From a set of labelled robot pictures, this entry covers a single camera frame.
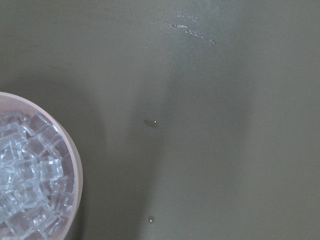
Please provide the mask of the pink bowl of ice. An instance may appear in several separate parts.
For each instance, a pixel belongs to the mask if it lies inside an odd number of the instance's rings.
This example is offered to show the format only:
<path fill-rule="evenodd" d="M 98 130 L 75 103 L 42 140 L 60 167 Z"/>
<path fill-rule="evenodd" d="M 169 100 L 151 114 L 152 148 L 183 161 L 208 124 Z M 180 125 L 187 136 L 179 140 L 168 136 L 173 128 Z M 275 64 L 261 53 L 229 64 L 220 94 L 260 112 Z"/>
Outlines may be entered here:
<path fill-rule="evenodd" d="M 64 240 L 83 190 L 79 152 L 44 109 L 0 94 L 0 237 Z"/>

